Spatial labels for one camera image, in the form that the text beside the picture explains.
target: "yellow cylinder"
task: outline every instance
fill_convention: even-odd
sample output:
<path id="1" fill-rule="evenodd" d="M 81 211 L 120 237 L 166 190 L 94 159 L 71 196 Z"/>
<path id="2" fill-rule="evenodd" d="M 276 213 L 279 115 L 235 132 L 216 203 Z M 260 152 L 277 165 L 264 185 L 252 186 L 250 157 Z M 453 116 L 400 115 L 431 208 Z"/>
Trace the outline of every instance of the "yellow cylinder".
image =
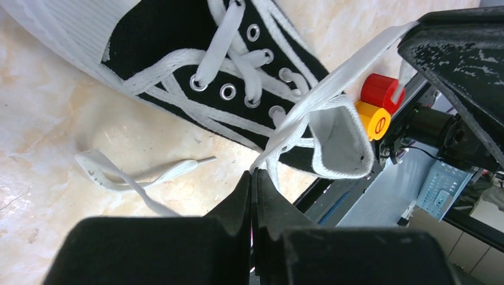
<path id="1" fill-rule="evenodd" d="M 383 138 L 390 126 L 390 113 L 384 108 L 377 107 L 362 101 L 357 101 L 355 108 L 366 130 L 369 140 Z"/>

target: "black cable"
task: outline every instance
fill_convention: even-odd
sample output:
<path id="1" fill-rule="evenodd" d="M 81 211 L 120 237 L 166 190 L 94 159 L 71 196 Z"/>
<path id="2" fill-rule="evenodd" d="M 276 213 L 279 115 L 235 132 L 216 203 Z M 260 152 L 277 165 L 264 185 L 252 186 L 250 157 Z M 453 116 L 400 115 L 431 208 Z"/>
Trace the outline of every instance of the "black cable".
<path id="1" fill-rule="evenodd" d="M 435 159 L 435 160 L 440 160 L 438 157 L 435 157 L 433 156 L 432 154 L 430 154 L 428 151 L 424 150 L 423 148 L 420 148 L 420 147 L 413 147 L 411 145 L 404 145 L 404 146 L 401 146 L 400 149 L 405 149 L 405 148 L 413 148 L 415 150 L 420 150 L 422 151 L 423 153 L 425 153 L 426 155 L 428 155 L 430 158 L 432 159 Z"/>

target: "beige marble tabletop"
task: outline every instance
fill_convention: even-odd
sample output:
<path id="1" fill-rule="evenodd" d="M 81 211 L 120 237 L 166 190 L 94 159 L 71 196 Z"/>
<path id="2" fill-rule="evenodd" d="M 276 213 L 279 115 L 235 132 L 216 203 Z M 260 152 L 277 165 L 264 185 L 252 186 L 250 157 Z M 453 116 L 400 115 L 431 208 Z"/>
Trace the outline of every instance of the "beige marble tabletop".
<path id="1" fill-rule="evenodd" d="M 334 69 L 383 29 L 476 0 L 278 0 L 315 54 Z M 135 102 L 74 68 L 0 8 L 0 283 L 39 283 L 67 232 L 89 216 L 153 216 L 135 193 L 108 192 L 74 160 L 100 149 L 131 175 L 176 160 L 218 161 L 149 189 L 183 215 L 203 215 L 233 189 L 257 153 Z M 372 73 L 396 77 L 387 54 Z M 280 166 L 293 201 L 313 177 Z"/>

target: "black cylinder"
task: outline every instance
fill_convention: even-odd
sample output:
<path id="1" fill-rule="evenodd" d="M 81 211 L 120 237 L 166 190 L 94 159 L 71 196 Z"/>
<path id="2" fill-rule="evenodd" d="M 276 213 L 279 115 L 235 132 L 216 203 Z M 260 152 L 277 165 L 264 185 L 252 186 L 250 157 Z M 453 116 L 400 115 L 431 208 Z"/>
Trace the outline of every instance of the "black cylinder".
<path id="1" fill-rule="evenodd" d="M 443 147 L 446 133 L 454 122 L 453 116 L 428 107 L 412 112 L 406 136 L 432 147 Z"/>

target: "red cap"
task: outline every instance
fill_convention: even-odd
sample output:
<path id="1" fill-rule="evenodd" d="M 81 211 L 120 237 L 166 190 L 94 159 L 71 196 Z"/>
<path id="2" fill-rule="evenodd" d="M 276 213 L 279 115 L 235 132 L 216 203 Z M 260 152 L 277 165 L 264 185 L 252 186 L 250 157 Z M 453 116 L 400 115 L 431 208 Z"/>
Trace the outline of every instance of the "red cap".
<path id="1" fill-rule="evenodd" d="M 361 90 L 361 101 L 382 107 L 390 114 L 397 112 L 401 106 L 406 90 L 403 88 L 399 100 L 394 103 L 392 96 L 399 86 L 399 81 L 380 74 L 371 74 L 367 77 Z"/>

